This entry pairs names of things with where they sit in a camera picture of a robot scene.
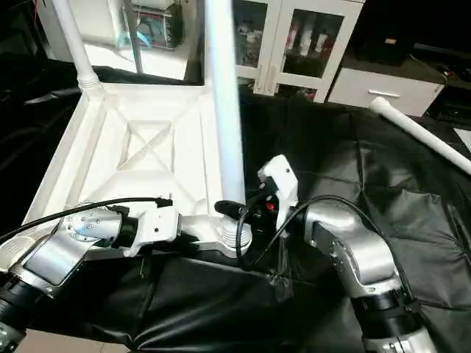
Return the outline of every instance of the black fabric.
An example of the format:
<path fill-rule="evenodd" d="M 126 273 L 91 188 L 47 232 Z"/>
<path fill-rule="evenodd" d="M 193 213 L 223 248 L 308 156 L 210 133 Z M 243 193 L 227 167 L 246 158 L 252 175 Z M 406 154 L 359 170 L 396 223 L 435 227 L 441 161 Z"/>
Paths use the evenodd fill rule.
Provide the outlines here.
<path fill-rule="evenodd" d="M 73 68 L 60 70 L 74 76 Z M 75 101 L 54 104 L 66 124 Z M 54 116 L 36 109 L 44 121 Z M 27 113 L 34 115 L 16 116 L 21 128 Z M 258 186 L 256 171 L 284 153 L 301 199 L 335 194 L 357 202 L 391 238 L 439 352 L 471 352 L 470 178 L 366 110 L 243 95 L 241 114 L 247 190 Z M 453 130 L 427 127 L 470 156 Z M 30 150 L 28 158 L 50 159 L 59 132 L 38 132 L 50 150 Z M 10 169 L 11 177 L 34 168 L 20 199 L 24 210 L 47 166 L 27 160 Z M 19 220 L 21 210 L 11 218 Z M 363 352 L 353 308 L 329 260 L 299 238 L 289 257 L 290 298 L 280 298 L 269 274 L 244 273 L 215 253 L 88 263 L 34 326 L 143 352 Z"/>

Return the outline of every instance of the white drawer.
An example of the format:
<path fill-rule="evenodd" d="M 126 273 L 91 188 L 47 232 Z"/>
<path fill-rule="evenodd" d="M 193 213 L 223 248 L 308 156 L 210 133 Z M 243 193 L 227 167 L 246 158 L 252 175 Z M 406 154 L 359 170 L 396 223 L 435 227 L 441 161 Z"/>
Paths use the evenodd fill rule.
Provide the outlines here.
<path fill-rule="evenodd" d="M 407 115 L 422 116 L 443 85 L 343 68 L 329 101 L 356 107 L 368 107 L 378 96 Z"/>

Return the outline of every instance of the white pipe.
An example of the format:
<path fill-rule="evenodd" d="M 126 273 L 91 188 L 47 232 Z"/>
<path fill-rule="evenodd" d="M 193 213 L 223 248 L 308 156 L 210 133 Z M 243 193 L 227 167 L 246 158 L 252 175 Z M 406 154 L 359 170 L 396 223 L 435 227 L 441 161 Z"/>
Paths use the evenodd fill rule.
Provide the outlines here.
<path fill-rule="evenodd" d="M 377 97 L 373 100 L 369 108 L 373 112 L 382 115 L 394 124 L 398 125 L 401 129 L 404 129 L 417 140 L 429 146 L 435 152 L 441 154 L 451 163 L 457 165 L 463 171 L 471 175 L 471 160 L 468 160 L 463 156 L 463 154 L 457 152 L 443 140 L 440 140 L 427 129 L 424 129 L 408 116 L 402 114 L 399 110 L 391 106 L 384 98 Z"/>
<path fill-rule="evenodd" d="M 59 19 L 60 26 L 64 31 L 65 40 L 74 58 L 77 69 L 77 80 L 81 88 L 94 88 L 99 86 L 98 76 L 93 71 L 87 52 L 80 37 L 79 28 L 75 22 L 74 14 L 68 0 L 52 0 Z"/>
<path fill-rule="evenodd" d="M 232 1 L 206 0 L 205 3 L 216 104 L 222 196 L 226 200 L 245 204 Z"/>

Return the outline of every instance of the cabinet handle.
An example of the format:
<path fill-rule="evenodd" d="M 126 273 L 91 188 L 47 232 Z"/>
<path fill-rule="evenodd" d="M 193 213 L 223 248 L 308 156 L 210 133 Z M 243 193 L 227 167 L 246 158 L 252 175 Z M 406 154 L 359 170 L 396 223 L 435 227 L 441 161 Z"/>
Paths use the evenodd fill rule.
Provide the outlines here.
<path fill-rule="evenodd" d="M 383 97 L 389 97 L 389 98 L 400 98 L 400 94 L 381 92 L 379 90 L 368 90 L 368 93 L 369 94 L 374 94 L 376 96 L 383 96 Z"/>
<path fill-rule="evenodd" d="M 258 66 L 258 72 L 257 72 L 257 78 L 255 79 L 255 84 L 257 85 L 257 90 L 260 92 L 262 90 L 262 82 L 261 82 L 261 77 L 262 77 L 262 71 L 263 71 L 263 64 L 260 64 Z"/>
<path fill-rule="evenodd" d="M 270 67 L 270 72 L 269 72 L 269 78 L 268 78 L 268 83 L 269 83 L 269 93 L 271 94 L 275 94 L 275 87 L 273 87 L 275 85 L 275 71 L 277 70 L 277 68 L 275 66 L 271 66 Z"/>

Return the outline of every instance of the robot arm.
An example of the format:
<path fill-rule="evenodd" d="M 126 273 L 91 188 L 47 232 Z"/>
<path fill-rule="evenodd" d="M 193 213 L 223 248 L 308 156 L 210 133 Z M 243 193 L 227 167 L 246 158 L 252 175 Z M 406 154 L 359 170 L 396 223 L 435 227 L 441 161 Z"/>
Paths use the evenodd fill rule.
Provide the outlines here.
<path fill-rule="evenodd" d="M 0 290 L 0 353 L 13 352 L 26 335 L 37 306 L 54 298 L 96 249 L 134 257 L 142 246 L 171 242 L 180 234 L 180 215 L 170 205 L 138 218 L 126 207 L 100 207 L 62 218 L 16 261 Z"/>
<path fill-rule="evenodd" d="M 305 241 L 332 258 L 367 352 L 436 353 L 419 314 L 408 306 L 388 244 L 357 213 L 340 202 L 317 202 L 306 210 L 304 229 Z"/>

